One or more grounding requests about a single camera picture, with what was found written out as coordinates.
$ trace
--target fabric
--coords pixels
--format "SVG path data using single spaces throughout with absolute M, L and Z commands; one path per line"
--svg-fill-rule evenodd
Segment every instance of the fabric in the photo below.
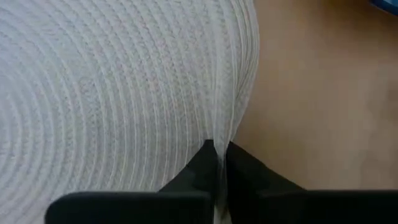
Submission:
M 205 139 L 222 157 L 258 38 L 251 0 L 0 0 L 0 223 L 159 190 Z

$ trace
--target blue object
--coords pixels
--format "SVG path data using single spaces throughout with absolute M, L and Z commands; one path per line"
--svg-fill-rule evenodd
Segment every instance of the blue object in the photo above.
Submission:
M 398 16 L 398 0 L 371 0 L 371 2 L 375 6 Z

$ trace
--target tan background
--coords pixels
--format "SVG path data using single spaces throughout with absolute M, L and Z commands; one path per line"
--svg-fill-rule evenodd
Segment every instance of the tan background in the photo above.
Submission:
M 398 188 L 398 17 L 367 0 L 255 2 L 259 70 L 235 141 L 306 188 Z

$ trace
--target beige surface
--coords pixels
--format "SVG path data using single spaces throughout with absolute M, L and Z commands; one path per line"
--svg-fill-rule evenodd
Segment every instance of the beige surface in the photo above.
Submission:
M 257 0 L 261 58 L 235 141 L 307 188 L 398 187 L 398 17 L 367 0 Z

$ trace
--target woven texture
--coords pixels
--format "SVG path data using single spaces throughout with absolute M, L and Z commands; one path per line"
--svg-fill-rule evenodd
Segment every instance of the woven texture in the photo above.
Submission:
M 251 0 L 0 0 L 0 223 L 223 155 L 258 49 Z

